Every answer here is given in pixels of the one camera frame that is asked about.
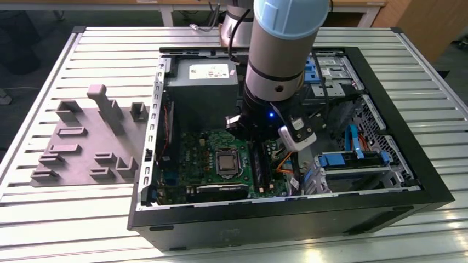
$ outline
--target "cpu socket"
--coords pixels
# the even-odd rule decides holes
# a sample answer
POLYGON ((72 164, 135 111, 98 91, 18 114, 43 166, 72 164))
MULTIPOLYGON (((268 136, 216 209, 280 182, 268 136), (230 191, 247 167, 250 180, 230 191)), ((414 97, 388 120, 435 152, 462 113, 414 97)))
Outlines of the cpu socket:
POLYGON ((239 174, 238 150, 220 150, 216 152, 216 173, 226 179, 239 174))

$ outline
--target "black computer case frame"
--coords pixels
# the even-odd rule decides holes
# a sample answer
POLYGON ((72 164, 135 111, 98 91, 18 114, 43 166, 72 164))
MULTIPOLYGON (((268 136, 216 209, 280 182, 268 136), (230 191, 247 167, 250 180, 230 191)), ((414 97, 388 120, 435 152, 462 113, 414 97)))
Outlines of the black computer case frame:
MULTIPOLYGON (((394 137, 418 177, 408 183, 419 185, 422 190, 142 211, 135 210, 136 178, 128 229, 138 231, 158 249, 228 247, 375 232, 414 213, 434 210, 455 200, 359 48, 320 47, 315 51, 331 49, 348 56, 388 127, 386 132, 394 137)), ((187 54, 202 50, 216 54, 226 48, 164 48, 162 52, 187 54)))

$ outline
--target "motherboard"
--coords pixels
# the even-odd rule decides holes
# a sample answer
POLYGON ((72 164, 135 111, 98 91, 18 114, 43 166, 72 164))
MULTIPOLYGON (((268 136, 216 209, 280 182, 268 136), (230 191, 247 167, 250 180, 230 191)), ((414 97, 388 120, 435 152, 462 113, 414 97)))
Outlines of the motherboard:
MULTIPOLYGON (((264 146, 271 156, 278 151, 278 142, 268 141, 264 146)), ((210 199, 212 194, 219 195, 223 191, 230 195, 247 194, 247 199, 286 196, 283 174, 276 174, 272 166, 268 187, 259 186, 251 161, 248 142, 235 139, 227 131, 183 133, 179 167, 163 171, 166 203, 199 202, 196 196, 202 193, 210 199)))

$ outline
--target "slotted aluminum tabletop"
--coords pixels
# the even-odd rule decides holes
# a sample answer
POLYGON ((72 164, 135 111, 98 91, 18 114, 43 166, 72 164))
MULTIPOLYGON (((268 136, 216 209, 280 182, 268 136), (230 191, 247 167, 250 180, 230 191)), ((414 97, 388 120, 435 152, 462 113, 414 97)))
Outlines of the slotted aluminum tabletop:
POLYGON ((62 99, 94 107, 87 86, 102 83, 120 106, 134 101, 150 105, 159 48, 219 44, 218 31, 188 28, 88 27, 71 35, 0 165, 0 261, 467 262, 467 109, 406 36, 390 29, 324 28, 316 45, 356 46, 366 55, 456 198, 439 210, 372 235, 163 254, 126 229, 131 184, 28 185, 59 120, 54 109, 62 99))

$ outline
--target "open computer tower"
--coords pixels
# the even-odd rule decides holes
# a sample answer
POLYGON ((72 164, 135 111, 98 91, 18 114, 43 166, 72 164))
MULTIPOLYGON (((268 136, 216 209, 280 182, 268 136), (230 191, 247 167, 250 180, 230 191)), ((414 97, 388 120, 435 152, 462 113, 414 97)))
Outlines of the open computer tower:
POLYGON ((359 48, 316 48, 330 112, 306 65, 316 142, 292 173, 282 140, 238 140, 248 49, 163 48, 130 230, 160 250, 375 232, 454 197, 359 48))

